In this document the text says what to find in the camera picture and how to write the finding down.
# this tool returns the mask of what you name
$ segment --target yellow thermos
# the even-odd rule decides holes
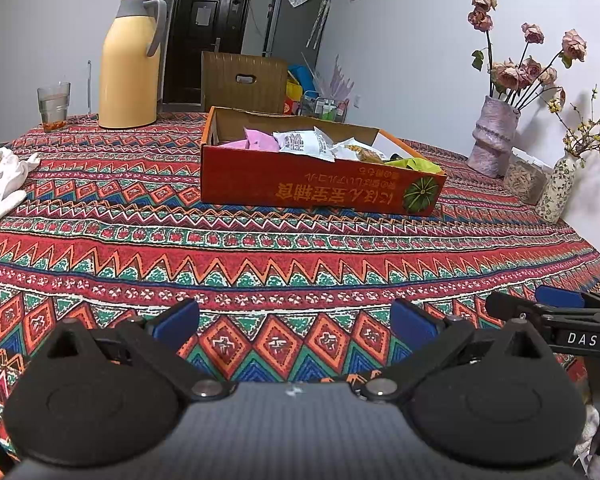
[[[151,15],[155,9],[156,19]],[[156,119],[164,0],[122,0],[102,45],[99,124],[135,128]]]

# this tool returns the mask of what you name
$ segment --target green leaf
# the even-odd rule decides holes
[[[565,67],[571,68],[571,64],[573,63],[573,59],[564,55],[564,52],[560,53],[560,59]]]
[[[481,72],[484,54],[480,50],[474,50],[472,56],[474,57],[474,62],[471,63],[471,66],[474,67],[478,72]]]

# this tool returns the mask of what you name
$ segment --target thermos handle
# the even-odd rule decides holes
[[[167,2],[164,0],[149,0],[144,3],[144,6],[148,9],[149,7],[158,7],[155,13],[155,34],[151,43],[147,47],[146,55],[151,57],[158,50],[158,46],[164,37],[164,31],[167,27]]]

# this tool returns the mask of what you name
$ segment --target door frame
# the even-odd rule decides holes
[[[241,42],[240,42],[240,52],[242,52],[242,47],[244,46],[244,33],[247,29],[247,21],[249,19],[249,12],[251,11],[251,0],[246,0],[245,1],[246,5],[245,5],[245,9],[246,12],[244,13],[244,16],[242,17],[242,20],[240,21],[240,38],[241,38]],[[174,32],[174,27],[173,27],[173,20],[175,20],[176,17],[176,11],[178,9],[178,6],[180,5],[180,0],[173,0],[173,5],[171,7],[171,16],[170,16],[170,22],[169,22],[169,37],[168,37],[168,42],[165,48],[165,53],[164,53],[164,67],[166,69],[167,66],[167,56],[169,55],[169,45],[171,44],[171,41],[173,39],[173,32]],[[162,80],[163,80],[163,85],[162,85],[162,94],[164,94],[164,88],[166,86],[166,82],[164,81],[164,76],[166,75],[166,70],[163,70],[163,75],[162,75]]]

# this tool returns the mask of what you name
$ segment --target orange box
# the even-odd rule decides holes
[[[316,126],[334,143],[355,137],[392,156],[425,158],[377,128],[303,116],[211,108],[202,135],[202,200],[213,204],[275,207],[348,207],[356,211],[428,216],[446,174],[421,173],[355,160],[328,162],[292,153],[221,148],[244,139],[244,128],[268,134]]]

